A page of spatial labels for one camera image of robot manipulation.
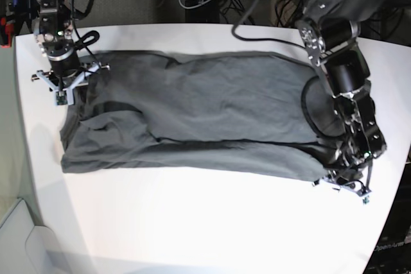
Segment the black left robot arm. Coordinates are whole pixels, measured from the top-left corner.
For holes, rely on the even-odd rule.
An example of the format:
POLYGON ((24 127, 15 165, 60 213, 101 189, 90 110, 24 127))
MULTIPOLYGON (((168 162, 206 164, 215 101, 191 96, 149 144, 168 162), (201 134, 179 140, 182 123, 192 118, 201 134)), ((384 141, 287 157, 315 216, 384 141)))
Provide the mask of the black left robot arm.
POLYGON ((369 19, 387 0, 305 0, 296 27, 316 75, 304 91, 317 81, 332 97, 334 111, 344 131, 326 135, 309 115, 306 99, 301 99, 304 118, 315 135, 336 147, 325 168, 323 181, 337 189, 347 189, 361 198, 370 194, 373 162, 386 150, 385 138, 376 122, 371 98, 370 70, 357 39, 361 23, 369 19))

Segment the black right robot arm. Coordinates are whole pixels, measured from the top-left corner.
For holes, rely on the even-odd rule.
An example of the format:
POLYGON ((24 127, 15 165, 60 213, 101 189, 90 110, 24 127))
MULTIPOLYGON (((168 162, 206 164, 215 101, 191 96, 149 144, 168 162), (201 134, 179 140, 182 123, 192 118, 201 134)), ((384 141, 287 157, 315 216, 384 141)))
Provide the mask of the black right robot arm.
POLYGON ((77 40, 73 38, 78 34, 76 21, 90 14, 94 0, 88 1, 83 12, 75 8, 74 0, 36 1, 39 16, 33 34, 51 69, 46 73, 37 71, 33 79, 46 82, 58 98, 68 97, 70 91, 85 84, 88 76, 110 69, 109 65, 102 65, 89 49, 100 38, 97 31, 78 36, 77 40))

